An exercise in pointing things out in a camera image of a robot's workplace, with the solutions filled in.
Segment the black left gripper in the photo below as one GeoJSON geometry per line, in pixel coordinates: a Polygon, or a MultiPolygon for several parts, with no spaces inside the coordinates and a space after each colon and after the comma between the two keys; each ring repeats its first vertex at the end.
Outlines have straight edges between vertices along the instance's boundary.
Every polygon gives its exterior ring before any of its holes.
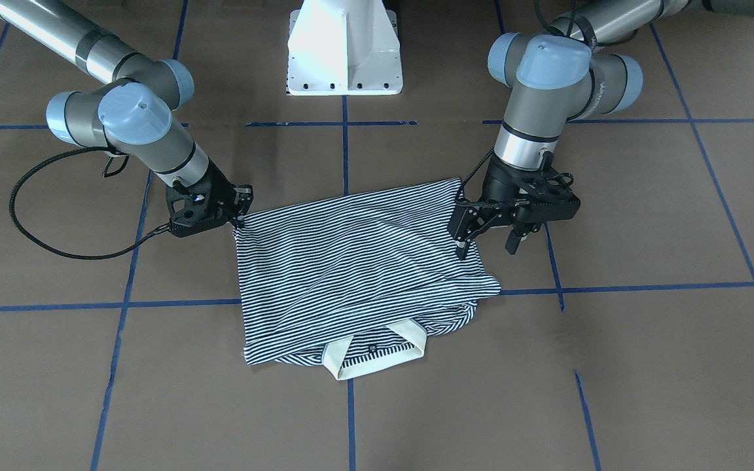
{"type": "Polygon", "coordinates": [[[486,157],[483,203],[457,201],[448,223],[459,260],[467,258],[472,242],[490,228],[511,226],[505,250],[515,254],[529,234],[541,229],[542,222],[569,220],[581,208],[571,189],[571,174],[557,172],[548,163],[542,169],[524,170],[493,153],[486,157]]]}

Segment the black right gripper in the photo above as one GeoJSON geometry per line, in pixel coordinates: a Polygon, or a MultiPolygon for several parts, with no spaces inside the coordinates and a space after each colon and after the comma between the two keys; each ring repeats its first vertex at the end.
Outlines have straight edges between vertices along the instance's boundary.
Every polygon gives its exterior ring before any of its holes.
{"type": "Polygon", "coordinates": [[[253,200],[251,185],[231,184],[215,164],[209,164],[196,184],[183,186],[177,183],[166,188],[170,212],[168,232],[187,237],[226,223],[243,228],[253,200]]]}

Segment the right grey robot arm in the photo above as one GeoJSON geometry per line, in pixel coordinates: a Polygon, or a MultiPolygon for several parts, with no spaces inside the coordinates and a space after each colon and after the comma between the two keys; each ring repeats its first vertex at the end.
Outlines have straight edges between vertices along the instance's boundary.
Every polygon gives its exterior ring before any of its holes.
{"type": "Polygon", "coordinates": [[[166,185],[175,236],[242,226],[251,186],[231,184],[173,115],[194,95],[182,63],[151,60],[60,1],[0,1],[0,19],[101,83],[48,102],[46,122],[55,137],[141,160],[166,185]]]}

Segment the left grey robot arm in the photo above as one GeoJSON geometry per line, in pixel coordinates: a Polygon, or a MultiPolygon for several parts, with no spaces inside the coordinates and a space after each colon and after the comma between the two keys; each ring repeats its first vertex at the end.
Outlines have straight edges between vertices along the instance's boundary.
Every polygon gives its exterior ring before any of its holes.
{"type": "Polygon", "coordinates": [[[536,7],[541,31],[496,39],[488,71],[511,89],[511,97],[483,160],[487,170],[480,199],[470,201],[463,188],[457,191],[448,231],[459,259],[491,228],[511,228],[505,247],[514,254],[542,224],[577,214],[581,201],[573,193],[573,177],[552,166],[564,126],[625,110],[643,88],[636,60],[600,50],[690,9],[754,18],[754,1],[590,1],[553,21],[536,7]]]}

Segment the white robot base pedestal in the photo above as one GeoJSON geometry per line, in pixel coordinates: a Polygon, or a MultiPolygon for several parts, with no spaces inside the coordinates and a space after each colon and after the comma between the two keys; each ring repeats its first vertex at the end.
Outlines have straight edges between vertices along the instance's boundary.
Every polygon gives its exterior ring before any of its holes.
{"type": "Polygon", "coordinates": [[[404,87],[395,1],[305,1],[289,16],[291,96],[392,96],[404,87]]]}

